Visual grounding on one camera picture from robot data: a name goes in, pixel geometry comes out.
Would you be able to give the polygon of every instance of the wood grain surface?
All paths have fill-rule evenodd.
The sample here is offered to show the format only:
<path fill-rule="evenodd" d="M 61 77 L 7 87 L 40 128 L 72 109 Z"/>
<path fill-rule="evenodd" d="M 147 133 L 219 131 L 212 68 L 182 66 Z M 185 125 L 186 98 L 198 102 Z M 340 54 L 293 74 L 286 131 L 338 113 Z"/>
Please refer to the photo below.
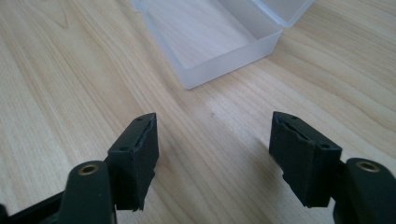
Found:
<path fill-rule="evenodd" d="M 119 223 L 333 223 L 268 153 L 273 111 L 396 175 L 396 2 L 318 0 L 275 52 L 184 90 L 127 0 L 0 0 L 0 203 L 10 214 L 157 112 L 144 212 Z"/>

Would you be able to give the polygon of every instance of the screw hole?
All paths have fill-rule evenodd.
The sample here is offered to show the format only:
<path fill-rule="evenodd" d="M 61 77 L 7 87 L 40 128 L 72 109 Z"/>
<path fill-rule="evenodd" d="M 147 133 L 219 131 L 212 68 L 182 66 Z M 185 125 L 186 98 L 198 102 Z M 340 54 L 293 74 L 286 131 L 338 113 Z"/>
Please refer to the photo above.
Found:
<path fill-rule="evenodd" d="M 368 161 L 358 161 L 358 162 L 356 162 L 356 165 L 359 168 L 361 168 L 362 170 L 365 170 L 368 172 L 377 173 L 380 171 L 378 166 L 376 166 L 375 164 L 368 162 Z"/>
<path fill-rule="evenodd" d="M 324 147 L 324 148 L 329 148 L 329 147 L 330 147 L 330 145 L 328 145 L 328 144 L 326 144 L 326 143 L 323 143 L 323 144 L 321 144 L 320 146 L 321 146 L 321 147 Z"/>
<path fill-rule="evenodd" d="M 86 165 L 79 169 L 78 174 L 79 175 L 91 175 L 95 173 L 97 170 L 99 170 L 99 167 L 97 165 Z"/>

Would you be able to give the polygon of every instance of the translucent plastic box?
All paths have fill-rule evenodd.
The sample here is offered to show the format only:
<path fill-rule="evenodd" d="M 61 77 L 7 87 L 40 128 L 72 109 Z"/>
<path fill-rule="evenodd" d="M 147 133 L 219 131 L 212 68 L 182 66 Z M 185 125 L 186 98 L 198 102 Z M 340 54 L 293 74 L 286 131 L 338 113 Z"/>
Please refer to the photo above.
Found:
<path fill-rule="evenodd" d="M 131 0 L 186 89 L 272 53 L 315 0 Z"/>

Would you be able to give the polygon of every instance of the light wood tabletop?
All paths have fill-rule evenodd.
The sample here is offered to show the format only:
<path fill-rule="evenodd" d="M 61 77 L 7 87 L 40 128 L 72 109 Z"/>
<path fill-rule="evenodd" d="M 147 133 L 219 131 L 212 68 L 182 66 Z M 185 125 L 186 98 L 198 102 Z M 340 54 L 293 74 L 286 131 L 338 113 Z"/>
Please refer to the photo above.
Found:
<path fill-rule="evenodd" d="M 0 203 L 12 215 L 101 161 L 156 112 L 160 158 L 143 212 L 119 223 L 333 223 L 268 153 L 293 114 L 396 175 L 396 1 L 318 0 L 274 53 L 185 90 L 127 0 L 0 0 Z"/>

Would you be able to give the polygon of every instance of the wooden table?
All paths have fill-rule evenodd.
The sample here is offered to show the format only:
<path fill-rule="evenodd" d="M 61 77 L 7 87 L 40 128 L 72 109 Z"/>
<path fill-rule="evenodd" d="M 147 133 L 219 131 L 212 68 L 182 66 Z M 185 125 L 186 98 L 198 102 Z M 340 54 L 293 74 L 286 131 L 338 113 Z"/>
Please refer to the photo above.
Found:
<path fill-rule="evenodd" d="M 268 153 L 273 111 L 396 175 L 396 2 L 318 0 L 275 52 L 184 90 L 127 0 L 0 0 L 0 203 L 10 214 L 157 112 L 144 212 L 119 223 L 332 223 Z"/>

